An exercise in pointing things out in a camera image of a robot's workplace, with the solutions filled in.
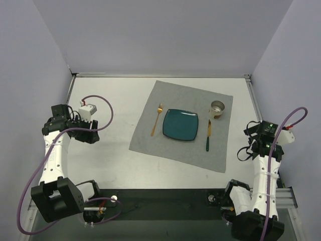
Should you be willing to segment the grey cloth placemat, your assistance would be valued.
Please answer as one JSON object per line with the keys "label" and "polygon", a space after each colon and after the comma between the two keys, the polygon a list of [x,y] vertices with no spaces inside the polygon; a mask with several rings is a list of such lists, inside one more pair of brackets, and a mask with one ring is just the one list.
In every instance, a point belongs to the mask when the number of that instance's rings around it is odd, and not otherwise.
{"label": "grey cloth placemat", "polygon": [[[210,119],[211,103],[219,100],[225,109],[220,118]],[[159,104],[164,105],[154,126]],[[197,88],[156,81],[133,133],[130,150],[176,160],[215,172],[226,171],[227,143],[233,96]],[[180,109],[198,114],[198,133],[194,141],[183,142],[163,135],[163,121],[168,109]],[[206,152],[208,120],[211,120],[210,148]]]}

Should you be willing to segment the gold knife teal handle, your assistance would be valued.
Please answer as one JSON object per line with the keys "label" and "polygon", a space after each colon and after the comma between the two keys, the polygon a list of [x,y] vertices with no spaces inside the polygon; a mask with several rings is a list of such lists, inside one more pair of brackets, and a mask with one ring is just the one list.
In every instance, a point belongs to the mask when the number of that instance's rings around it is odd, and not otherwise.
{"label": "gold knife teal handle", "polygon": [[211,120],[209,119],[208,120],[208,130],[207,130],[207,139],[206,139],[206,152],[208,152],[209,148],[210,148],[211,128],[212,128]]}

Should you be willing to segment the white steel cup brown band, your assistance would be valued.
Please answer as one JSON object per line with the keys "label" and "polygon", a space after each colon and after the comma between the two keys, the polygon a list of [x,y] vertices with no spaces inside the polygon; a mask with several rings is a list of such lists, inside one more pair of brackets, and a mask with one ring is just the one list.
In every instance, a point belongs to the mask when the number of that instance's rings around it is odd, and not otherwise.
{"label": "white steel cup brown band", "polygon": [[223,102],[219,100],[213,101],[209,109],[209,118],[210,119],[220,118],[224,109],[225,109],[225,105]]}

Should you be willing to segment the gold fork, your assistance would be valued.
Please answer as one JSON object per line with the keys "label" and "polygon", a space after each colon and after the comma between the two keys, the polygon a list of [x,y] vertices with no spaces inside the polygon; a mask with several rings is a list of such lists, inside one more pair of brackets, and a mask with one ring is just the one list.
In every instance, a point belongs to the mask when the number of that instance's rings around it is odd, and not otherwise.
{"label": "gold fork", "polygon": [[155,129],[156,129],[156,125],[157,125],[157,122],[158,122],[158,118],[159,118],[159,115],[160,115],[160,114],[162,113],[162,111],[163,111],[163,107],[164,107],[164,105],[163,105],[162,103],[160,103],[159,106],[158,106],[158,109],[157,109],[157,117],[156,117],[154,126],[153,126],[153,128],[152,128],[151,134],[150,134],[151,137],[154,136]]}

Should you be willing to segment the teal square plate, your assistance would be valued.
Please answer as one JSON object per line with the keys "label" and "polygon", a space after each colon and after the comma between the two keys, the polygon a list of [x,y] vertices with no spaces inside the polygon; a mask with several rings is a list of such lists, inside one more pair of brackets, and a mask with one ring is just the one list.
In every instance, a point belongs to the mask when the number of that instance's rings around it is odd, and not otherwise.
{"label": "teal square plate", "polygon": [[163,135],[183,142],[194,141],[199,126],[198,114],[180,110],[180,109],[168,109],[163,121]]}

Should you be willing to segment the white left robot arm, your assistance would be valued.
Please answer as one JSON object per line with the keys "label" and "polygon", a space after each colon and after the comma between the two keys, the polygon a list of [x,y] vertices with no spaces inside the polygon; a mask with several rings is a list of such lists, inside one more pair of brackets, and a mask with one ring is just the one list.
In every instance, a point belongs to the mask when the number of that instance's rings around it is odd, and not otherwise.
{"label": "white left robot arm", "polygon": [[98,122],[92,120],[97,108],[85,104],[73,112],[66,104],[51,107],[52,117],[44,124],[42,134],[48,156],[39,185],[31,188],[31,197],[47,223],[82,213],[84,202],[97,206],[102,200],[98,184],[80,190],[67,177],[68,147],[71,139],[93,144],[99,141],[95,132]]}

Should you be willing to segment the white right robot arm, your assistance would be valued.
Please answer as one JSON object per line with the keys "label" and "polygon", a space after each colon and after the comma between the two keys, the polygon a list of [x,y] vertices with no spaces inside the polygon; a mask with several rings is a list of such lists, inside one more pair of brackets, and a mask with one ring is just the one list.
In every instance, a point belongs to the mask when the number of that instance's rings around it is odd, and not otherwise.
{"label": "white right robot arm", "polygon": [[278,170],[283,150],[276,141],[253,143],[254,184],[232,179],[222,193],[225,203],[233,205],[235,215],[231,236],[237,240],[279,240],[284,223],[279,221],[276,208]]}

